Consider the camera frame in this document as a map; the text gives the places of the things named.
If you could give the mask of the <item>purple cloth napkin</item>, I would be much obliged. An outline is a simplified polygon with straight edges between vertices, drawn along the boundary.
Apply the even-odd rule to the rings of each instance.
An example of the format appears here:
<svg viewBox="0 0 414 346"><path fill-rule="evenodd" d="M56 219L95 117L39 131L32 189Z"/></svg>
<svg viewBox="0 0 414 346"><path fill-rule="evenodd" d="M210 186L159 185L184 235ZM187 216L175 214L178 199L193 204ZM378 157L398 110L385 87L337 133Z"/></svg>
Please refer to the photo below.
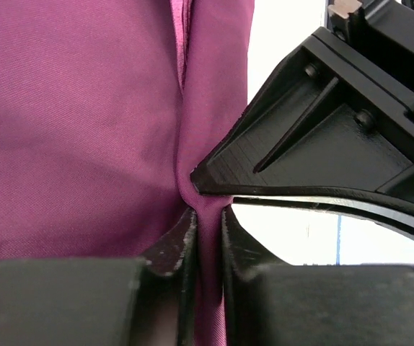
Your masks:
<svg viewBox="0 0 414 346"><path fill-rule="evenodd" d="M193 168L247 104L253 1L0 1L0 260L133 256L199 217L195 343L226 342Z"/></svg>

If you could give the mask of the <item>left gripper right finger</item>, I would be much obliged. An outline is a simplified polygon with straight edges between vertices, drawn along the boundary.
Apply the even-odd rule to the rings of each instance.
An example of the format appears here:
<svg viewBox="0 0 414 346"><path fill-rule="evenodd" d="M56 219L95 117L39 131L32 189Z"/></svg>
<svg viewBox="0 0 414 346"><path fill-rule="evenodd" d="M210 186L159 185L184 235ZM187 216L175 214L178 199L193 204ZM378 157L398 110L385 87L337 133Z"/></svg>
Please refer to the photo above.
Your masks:
<svg viewBox="0 0 414 346"><path fill-rule="evenodd" d="M231 208L221 237L229 345L414 345L414 265L290 265Z"/></svg>

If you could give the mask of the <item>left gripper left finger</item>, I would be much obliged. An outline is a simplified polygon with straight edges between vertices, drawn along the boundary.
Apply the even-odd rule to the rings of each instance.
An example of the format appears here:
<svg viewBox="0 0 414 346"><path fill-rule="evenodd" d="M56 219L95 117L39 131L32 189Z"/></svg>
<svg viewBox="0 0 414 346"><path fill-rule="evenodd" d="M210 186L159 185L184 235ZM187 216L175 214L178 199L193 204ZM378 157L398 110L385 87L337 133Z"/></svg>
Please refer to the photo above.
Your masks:
<svg viewBox="0 0 414 346"><path fill-rule="evenodd" d="M197 215L132 258L0 261L0 345L191 345Z"/></svg>

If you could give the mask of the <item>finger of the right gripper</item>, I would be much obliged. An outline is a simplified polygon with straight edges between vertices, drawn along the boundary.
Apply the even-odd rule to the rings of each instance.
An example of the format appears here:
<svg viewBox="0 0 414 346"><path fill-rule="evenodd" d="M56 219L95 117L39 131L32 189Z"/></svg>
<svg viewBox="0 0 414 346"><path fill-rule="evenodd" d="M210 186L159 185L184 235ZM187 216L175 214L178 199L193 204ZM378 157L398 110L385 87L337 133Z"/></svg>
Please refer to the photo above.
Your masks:
<svg viewBox="0 0 414 346"><path fill-rule="evenodd" d="M325 28L275 68L194 169L205 195L389 195L414 187L414 82Z"/></svg>
<svg viewBox="0 0 414 346"><path fill-rule="evenodd" d="M378 192L342 187L261 187L230 185L241 204L339 213L365 218L414 240L414 203Z"/></svg>

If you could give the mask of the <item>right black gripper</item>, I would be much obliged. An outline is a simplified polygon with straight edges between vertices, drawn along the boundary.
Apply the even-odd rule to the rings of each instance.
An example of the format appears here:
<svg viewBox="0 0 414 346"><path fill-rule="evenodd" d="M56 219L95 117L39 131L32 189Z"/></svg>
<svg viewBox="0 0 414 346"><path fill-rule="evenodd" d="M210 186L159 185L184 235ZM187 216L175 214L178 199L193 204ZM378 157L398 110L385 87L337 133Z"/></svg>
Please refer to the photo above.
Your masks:
<svg viewBox="0 0 414 346"><path fill-rule="evenodd" d="M414 10L331 1L325 88L328 187L414 186Z"/></svg>

